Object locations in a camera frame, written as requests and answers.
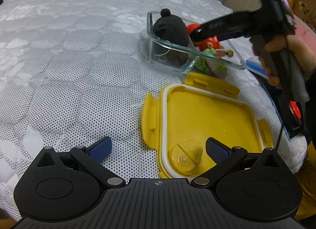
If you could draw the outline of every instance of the crosshair marking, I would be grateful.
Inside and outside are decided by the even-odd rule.
[[[154,184],[159,186],[159,185],[162,185],[163,182],[162,181],[156,181],[156,182],[154,182]]]

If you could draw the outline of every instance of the human hand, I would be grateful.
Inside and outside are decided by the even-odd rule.
[[[303,40],[295,35],[287,36],[289,49],[293,52],[298,64],[300,65],[304,79],[307,81],[316,69],[316,56],[313,51],[307,46]],[[277,52],[287,47],[285,37],[283,35],[276,35],[269,43],[264,47],[268,52]],[[253,53],[256,56],[260,54],[252,46]],[[262,67],[267,73],[268,82],[270,85],[277,86],[280,83],[278,77],[272,74],[271,69],[266,65],[264,59],[259,57]]]

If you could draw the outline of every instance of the red button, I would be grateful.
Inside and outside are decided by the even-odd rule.
[[[296,104],[296,102],[290,102],[290,107],[291,107],[291,110],[293,111],[294,115],[298,118],[298,119],[301,119],[302,116],[301,116],[301,112]]]

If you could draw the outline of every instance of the white mattress cover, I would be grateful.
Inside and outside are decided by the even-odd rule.
[[[158,97],[184,77],[147,60],[146,13],[169,8],[198,23],[230,13],[216,0],[4,0],[0,5],[0,208],[20,218],[13,200],[19,178],[43,146],[69,151],[103,136],[113,151],[103,165],[125,178],[158,176],[156,151],[141,139],[140,114],[148,92]],[[245,38],[232,41],[252,56]],[[247,70],[227,81],[257,119],[269,121],[276,141],[281,124]],[[282,137],[279,152],[292,172],[306,140]]]

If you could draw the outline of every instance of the yellow lid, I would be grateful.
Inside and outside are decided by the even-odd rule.
[[[209,137],[253,153],[272,147],[266,120],[256,121],[238,94],[239,89],[225,81],[189,73],[184,84],[162,89],[158,101],[147,95],[142,133],[145,143],[157,150],[160,177],[191,180],[213,167],[205,151]]]

